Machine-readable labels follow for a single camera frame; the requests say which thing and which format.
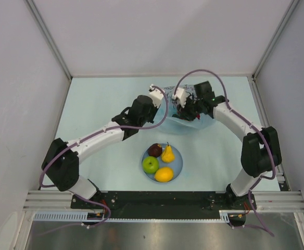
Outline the light blue plastic bag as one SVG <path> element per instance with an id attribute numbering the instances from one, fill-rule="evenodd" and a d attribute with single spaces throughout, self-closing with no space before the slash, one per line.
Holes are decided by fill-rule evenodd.
<path id="1" fill-rule="evenodd" d="M 194 85 L 185 84 L 179 88 L 183 88 L 186 91 L 187 97 L 191 100 L 198 100 Z M 206 114 L 196 114 L 196 118 L 192 121 L 188 120 L 186 117 L 184 117 L 184 119 L 178 118 L 178 116 L 180 116 L 177 110 L 179 103 L 177 100 L 172 99 L 174 89 L 175 86 L 167 86 L 164 88 L 169 104 L 169 110 L 166 119 L 157 127 L 157 129 L 168 134 L 188 134 L 203 130 L 215 124 L 215 120 Z M 159 123 L 164 117 L 165 111 L 166 103 L 163 101 L 155 115 L 154 122 Z"/>

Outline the dark red fake apple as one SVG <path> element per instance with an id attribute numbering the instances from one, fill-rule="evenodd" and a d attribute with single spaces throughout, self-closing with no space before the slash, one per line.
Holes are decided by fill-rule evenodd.
<path id="1" fill-rule="evenodd" d="M 162 146 L 158 143 L 155 143 L 149 147 L 147 153 L 149 156 L 158 158 L 162 154 L 162 151 L 163 151 Z"/>

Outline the yellow fake pear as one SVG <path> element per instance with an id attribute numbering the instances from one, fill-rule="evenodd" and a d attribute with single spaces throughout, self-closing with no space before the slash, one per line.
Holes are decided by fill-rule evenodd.
<path id="1" fill-rule="evenodd" d="M 161 160 L 164 163 L 171 163 L 175 160 L 175 155 L 173 153 L 173 149 L 169 145 L 169 143 L 167 143 L 167 145 L 165 146 L 165 148 L 164 148 L 160 157 L 161 157 Z"/>

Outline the green fake apple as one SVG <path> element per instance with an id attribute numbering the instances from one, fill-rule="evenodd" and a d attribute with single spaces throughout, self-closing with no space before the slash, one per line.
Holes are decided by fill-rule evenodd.
<path id="1" fill-rule="evenodd" d="M 154 174 L 159 169 L 159 161 L 156 157 L 148 156 L 143 159 L 142 167 L 146 174 Z"/>

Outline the yellow fake lemon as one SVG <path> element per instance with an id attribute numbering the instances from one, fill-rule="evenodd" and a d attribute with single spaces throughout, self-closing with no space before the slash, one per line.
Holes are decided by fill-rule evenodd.
<path id="1" fill-rule="evenodd" d="M 159 168 L 155 173 L 155 180 L 161 183 L 169 182 L 173 179 L 174 173 L 170 167 Z"/>

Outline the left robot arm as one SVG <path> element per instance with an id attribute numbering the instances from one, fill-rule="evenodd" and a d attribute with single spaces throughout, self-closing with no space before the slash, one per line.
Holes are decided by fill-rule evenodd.
<path id="1" fill-rule="evenodd" d="M 153 123 L 163 99 L 154 94 L 140 95 L 132 106 L 125 108 L 100 130 L 72 142 L 61 138 L 53 140 L 42 163 L 41 176 L 41 181 L 47 176 L 52 185 L 40 186 L 70 191 L 81 196 L 87 207 L 97 207 L 100 203 L 98 188 L 80 176 L 80 164 L 99 150 L 137 134 L 144 124 Z"/>

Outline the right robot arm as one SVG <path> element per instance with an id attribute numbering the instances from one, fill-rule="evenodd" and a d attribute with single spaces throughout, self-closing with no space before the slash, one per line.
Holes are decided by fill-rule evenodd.
<path id="1" fill-rule="evenodd" d="M 208 81 L 194 85 L 194 93 L 178 88 L 173 99 L 179 103 L 175 116 L 193 121 L 202 114 L 225 125 L 242 143 L 240 162 L 242 169 L 236 179 L 226 187 L 225 202 L 238 209 L 257 182 L 267 172 L 276 175 L 276 166 L 282 162 L 278 133 L 273 127 L 256 126 L 233 109 L 225 96 L 216 96 Z"/>

